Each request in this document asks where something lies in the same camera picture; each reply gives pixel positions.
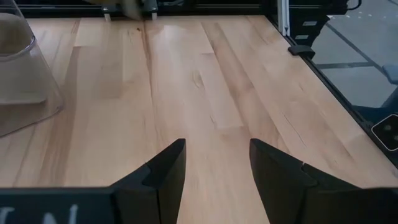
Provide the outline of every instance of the black clip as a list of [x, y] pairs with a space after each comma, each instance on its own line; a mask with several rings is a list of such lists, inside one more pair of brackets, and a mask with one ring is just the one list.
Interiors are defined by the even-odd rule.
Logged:
[[312, 59], [315, 56], [315, 52], [307, 45], [295, 45], [289, 47], [287, 50], [294, 56], [299, 55], [302, 57], [308, 57], [309, 59]]

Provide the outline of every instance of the black metal frame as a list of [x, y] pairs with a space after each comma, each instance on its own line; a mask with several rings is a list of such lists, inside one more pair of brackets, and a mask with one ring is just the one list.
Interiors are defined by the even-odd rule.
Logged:
[[192, 7], [159, 7], [160, 16], [195, 16], [195, 15], [260, 15], [260, 4], [196, 4]]
[[19, 4], [26, 18], [103, 17], [101, 6], [94, 5], [30, 5]]

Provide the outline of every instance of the clear plastic container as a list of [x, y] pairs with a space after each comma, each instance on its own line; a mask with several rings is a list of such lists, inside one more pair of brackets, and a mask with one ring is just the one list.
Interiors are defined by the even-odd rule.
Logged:
[[55, 115], [62, 97], [13, 0], [0, 0], [0, 136]]

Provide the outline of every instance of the gray floor tile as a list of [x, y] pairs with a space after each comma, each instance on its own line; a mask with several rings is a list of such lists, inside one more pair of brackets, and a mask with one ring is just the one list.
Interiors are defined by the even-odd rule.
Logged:
[[396, 89], [374, 67], [324, 69], [322, 72], [353, 105], [378, 108]]
[[365, 0], [345, 16], [329, 21], [378, 65], [398, 63], [398, 6], [388, 0]]
[[312, 49], [316, 52], [313, 61], [321, 63], [366, 62], [354, 49], [341, 40], [332, 30], [324, 26], [315, 39]]

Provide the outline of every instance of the wood grain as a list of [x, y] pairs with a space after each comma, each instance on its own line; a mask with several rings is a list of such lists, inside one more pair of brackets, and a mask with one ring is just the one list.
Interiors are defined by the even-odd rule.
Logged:
[[259, 138], [360, 187], [398, 171], [262, 16], [31, 19], [65, 99], [0, 139], [0, 186], [109, 185], [187, 139], [178, 223], [267, 223]]

